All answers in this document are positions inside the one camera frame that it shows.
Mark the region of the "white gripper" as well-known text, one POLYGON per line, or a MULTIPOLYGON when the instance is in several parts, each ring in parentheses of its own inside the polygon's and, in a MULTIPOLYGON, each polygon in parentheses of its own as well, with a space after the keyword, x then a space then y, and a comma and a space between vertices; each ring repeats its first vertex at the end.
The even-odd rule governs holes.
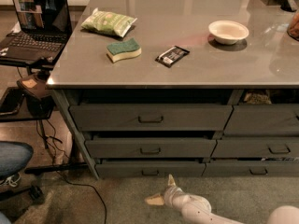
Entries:
POLYGON ((181 188, 176 186, 175 178, 172 175, 168 176, 168 188, 164 192, 164 196, 161 193, 156 193, 145 199, 148 205, 163 206, 164 203, 180 211, 182 207, 188 203, 191 198, 190 195, 185 193, 181 188))

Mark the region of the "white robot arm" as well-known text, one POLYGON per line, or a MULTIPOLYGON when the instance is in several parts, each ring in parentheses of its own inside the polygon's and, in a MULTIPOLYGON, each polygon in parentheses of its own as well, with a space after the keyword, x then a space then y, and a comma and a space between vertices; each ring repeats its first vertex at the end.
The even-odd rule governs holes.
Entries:
MULTIPOLYGON (((177 186, 172 175, 168 176, 167 187, 163 193, 156 193, 145 199, 148 205, 166 205, 179 211, 184 220, 191 224, 244 224, 212 213, 210 202, 199 195, 184 192, 177 186)), ((290 205, 276 208, 266 224, 299 224, 299 209, 290 205)))

